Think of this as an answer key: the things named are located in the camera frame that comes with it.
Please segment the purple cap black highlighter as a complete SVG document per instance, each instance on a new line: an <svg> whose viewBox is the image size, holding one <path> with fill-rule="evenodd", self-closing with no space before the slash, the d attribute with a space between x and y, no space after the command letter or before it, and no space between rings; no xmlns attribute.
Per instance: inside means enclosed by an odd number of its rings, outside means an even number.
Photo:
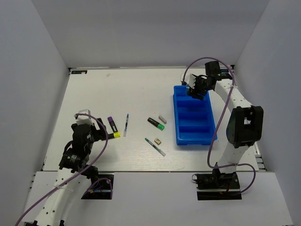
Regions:
<svg viewBox="0 0 301 226"><path fill-rule="evenodd" d="M116 124L115 124L113 118L110 116L110 117L108 117L107 119L108 119L109 125L110 125L110 127L111 127L113 133L117 133L117 132L118 132L118 129L117 129L117 126L116 126Z"/></svg>

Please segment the yellow cap black highlighter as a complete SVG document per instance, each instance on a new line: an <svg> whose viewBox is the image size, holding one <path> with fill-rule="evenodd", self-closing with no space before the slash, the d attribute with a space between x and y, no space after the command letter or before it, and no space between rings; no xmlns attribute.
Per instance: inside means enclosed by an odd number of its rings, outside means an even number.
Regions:
<svg viewBox="0 0 301 226"><path fill-rule="evenodd" d="M115 138L119 138L119 137L120 137L119 132L108 134L108 139L115 139Z"/></svg>

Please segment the grey eraser bar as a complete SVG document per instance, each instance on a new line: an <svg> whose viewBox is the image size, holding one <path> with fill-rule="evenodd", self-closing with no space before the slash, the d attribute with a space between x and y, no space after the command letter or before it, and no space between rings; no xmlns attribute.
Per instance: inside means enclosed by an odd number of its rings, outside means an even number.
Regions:
<svg viewBox="0 0 301 226"><path fill-rule="evenodd" d="M165 119L162 115L159 115L158 118L159 118L164 124L167 123L166 119Z"/></svg>

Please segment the blue refill pen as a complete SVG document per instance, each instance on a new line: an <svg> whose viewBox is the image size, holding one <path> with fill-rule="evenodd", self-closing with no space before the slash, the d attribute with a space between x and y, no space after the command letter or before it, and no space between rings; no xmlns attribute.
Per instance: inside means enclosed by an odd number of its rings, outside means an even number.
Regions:
<svg viewBox="0 0 301 226"><path fill-rule="evenodd" d="M127 136L128 121L129 121L129 114L127 114L127 116L126 116L126 122L125 122L125 128L124 128L124 132L123 132L123 137Z"/></svg>

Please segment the green cap black highlighter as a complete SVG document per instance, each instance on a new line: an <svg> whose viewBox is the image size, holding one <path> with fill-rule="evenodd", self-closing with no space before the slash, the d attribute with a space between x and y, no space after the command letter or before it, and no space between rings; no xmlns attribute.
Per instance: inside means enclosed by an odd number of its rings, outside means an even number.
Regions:
<svg viewBox="0 0 301 226"><path fill-rule="evenodd" d="M156 128L158 128L159 130L163 131L165 126L161 123L159 123L158 121L154 120L153 118L149 117L147 119L147 121L152 124L153 126L155 126Z"/></svg>

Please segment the small tan eraser block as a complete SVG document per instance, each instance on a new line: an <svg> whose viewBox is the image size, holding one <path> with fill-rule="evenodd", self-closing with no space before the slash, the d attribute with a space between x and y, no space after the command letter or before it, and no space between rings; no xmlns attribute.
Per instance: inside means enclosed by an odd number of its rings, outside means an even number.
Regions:
<svg viewBox="0 0 301 226"><path fill-rule="evenodd" d="M161 144L161 140L159 140L158 138L156 138L156 139L154 140L154 142L155 142L156 144L158 144L158 145Z"/></svg>

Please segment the green refill pen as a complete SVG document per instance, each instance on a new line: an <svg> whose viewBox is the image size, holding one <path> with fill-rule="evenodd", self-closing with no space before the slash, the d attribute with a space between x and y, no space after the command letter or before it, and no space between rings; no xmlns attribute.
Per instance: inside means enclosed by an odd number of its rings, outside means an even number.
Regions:
<svg viewBox="0 0 301 226"><path fill-rule="evenodd" d="M159 152L163 157L165 157L166 154L161 149L159 149L157 146L155 146L148 138L145 138L145 141L149 145L151 145L157 152Z"/></svg>

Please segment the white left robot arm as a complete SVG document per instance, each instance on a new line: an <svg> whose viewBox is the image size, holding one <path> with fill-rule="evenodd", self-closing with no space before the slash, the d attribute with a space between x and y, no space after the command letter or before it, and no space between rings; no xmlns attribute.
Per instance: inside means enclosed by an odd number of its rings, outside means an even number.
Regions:
<svg viewBox="0 0 301 226"><path fill-rule="evenodd" d="M71 125L72 140L64 148L53 189L22 215L24 217L45 200L38 215L32 222L26 222L26 226L63 226L67 202L75 194L75 188L79 185L79 176L83 176L83 182L90 188L99 184L98 169L93 166L96 160L91 164L87 162L94 142L104 140L107 145L109 136L106 126L101 118L95 118L87 113L78 113L75 119L76 123Z"/></svg>

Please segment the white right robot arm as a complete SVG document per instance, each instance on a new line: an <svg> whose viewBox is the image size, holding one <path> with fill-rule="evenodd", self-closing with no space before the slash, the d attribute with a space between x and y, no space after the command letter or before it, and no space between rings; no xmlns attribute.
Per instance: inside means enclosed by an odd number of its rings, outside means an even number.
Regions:
<svg viewBox="0 0 301 226"><path fill-rule="evenodd" d="M228 174L236 172L242 166L240 160L246 150L261 139L263 126L263 108L254 106L241 94L236 86L234 73L222 73L222 61L209 58L205 64L205 75L190 74L189 79L183 79L187 95L203 100L208 91L213 90L224 101L226 110L230 111L230 118L226 128L228 143L222 157L215 165L209 165L219 172L213 174L212 181L216 187L222 188L229 183Z"/></svg>

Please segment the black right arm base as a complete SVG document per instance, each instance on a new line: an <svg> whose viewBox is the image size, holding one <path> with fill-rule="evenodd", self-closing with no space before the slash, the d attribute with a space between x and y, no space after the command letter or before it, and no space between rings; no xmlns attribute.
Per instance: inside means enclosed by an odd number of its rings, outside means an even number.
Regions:
<svg viewBox="0 0 301 226"><path fill-rule="evenodd" d="M198 190L230 190L240 189L237 174L221 173L219 169L213 169L211 174L194 174L192 180L197 184Z"/></svg>

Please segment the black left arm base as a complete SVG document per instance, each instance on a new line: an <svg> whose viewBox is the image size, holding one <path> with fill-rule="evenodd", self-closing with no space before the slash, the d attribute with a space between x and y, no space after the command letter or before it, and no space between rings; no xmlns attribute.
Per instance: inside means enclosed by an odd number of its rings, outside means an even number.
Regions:
<svg viewBox="0 0 301 226"><path fill-rule="evenodd" d="M84 192L83 200L111 200L113 192L114 174L98 174L96 180Z"/></svg>

